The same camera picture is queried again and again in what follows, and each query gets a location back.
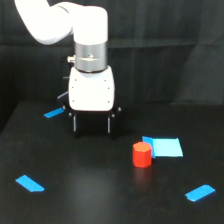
white cylinder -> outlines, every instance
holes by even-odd
[[[82,45],[96,45],[108,40],[107,11],[86,6],[78,12],[73,24],[74,41]]]

red block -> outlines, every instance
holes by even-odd
[[[152,164],[152,147],[148,143],[138,142],[133,145],[133,163],[137,167],[148,167]]]

light blue square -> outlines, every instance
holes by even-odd
[[[26,188],[30,192],[44,191],[43,187],[41,187],[39,184],[37,184],[35,181],[30,179],[26,175],[23,175],[22,177],[16,179],[16,182],[22,185],[24,188]]]
[[[153,139],[156,157],[183,157],[180,141],[176,139]]]
[[[209,185],[203,185],[203,186],[185,194],[185,196],[187,197],[188,200],[195,202],[195,201],[205,197],[206,195],[211,194],[214,191],[215,191],[215,189],[213,189]]]

blue tape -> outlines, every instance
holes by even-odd
[[[63,113],[63,112],[64,112],[64,110],[63,110],[62,108],[58,108],[58,109],[56,109],[56,110],[54,110],[54,111],[51,111],[51,112],[49,112],[49,113],[44,114],[44,116],[45,116],[46,118],[51,118],[51,117],[54,117],[54,116],[56,116],[56,115],[58,115],[58,114],[61,114],[61,113]]]
[[[23,175],[22,177],[18,178],[16,182],[22,185],[24,188],[26,188],[30,192],[44,191],[43,187],[41,187],[39,184],[31,180],[26,175]]]
[[[214,191],[215,191],[215,189],[213,189],[209,185],[203,185],[203,186],[185,194],[185,196],[187,197],[188,200],[195,202],[195,201],[205,197],[206,195],[211,194]]]
[[[156,157],[155,157],[155,152],[154,152],[153,138],[148,138],[148,137],[143,136],[142,141],[145,143],[148,143],[152,146],[152,158],[155,159]]]
[[[180,141],[176,139],[153,139],[155,156],[183,157]]]

blue paper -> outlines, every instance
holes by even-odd
[[[26,175],[23,175],[22,177],[18,178],[16,182],[25,187],[30,192],[44,191],[43,187],[41,187],[39,184],[31,180]]]
[[[211,194],[214,191],[215,191],[215,189],[213,189],[209,185],[203,185],[203,186],[185,194],[185,196],[187,197],[188,200],[195,202],[195,201],[205,197],[206,195]]]
[[[54,110],[54,111],[51,111],[49,113],[44,114],[44,116],[46,118],[51,118],[51,117],[54,117],[54,116],[56,116],[58,114],[61,114],[63,112],[64,112],[64,110],[62,108],[58,108],[57,110]]]
[[[148,138],[148,137],[143,136],[142,141],[145,143],[148,143],[152,146],[152,158],[155,159],[156,157],[155,157],[155,153],[154,153],[153,138]]]
[[[179,139],[153,139],[155,156],[182,157]]]

